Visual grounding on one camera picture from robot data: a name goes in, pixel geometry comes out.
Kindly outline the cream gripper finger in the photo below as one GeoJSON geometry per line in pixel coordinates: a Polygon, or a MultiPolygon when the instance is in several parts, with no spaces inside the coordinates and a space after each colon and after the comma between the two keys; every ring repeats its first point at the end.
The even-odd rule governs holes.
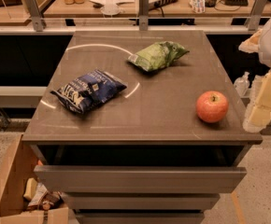
{"type": "Polygon", "coordinates": [[[254,33],[250,38],[243,41],[238,49],[247,53],[257,52],[259,49],[259,39],[262,34],[262,29],[259,29],[256,33],[254,33]]]}
{"type": "Polygon", "coordinates": [[[256,76],[250,90],[243,128],[250,133],[264,129],[271,121],[271,70],[263,77],[256,76]]]}

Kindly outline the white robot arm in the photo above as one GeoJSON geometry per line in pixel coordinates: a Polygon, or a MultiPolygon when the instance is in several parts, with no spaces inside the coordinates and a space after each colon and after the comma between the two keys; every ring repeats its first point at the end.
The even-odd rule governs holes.
{"type": "Polygon", "coordinates": [[[257,52],[260,63],[269,67],[263,77],[256,77],[252,82],[250,103],[243,121],[245,131],[257,133],[271,121],[271,18],[238,49],[247,53],[257,52]]]}

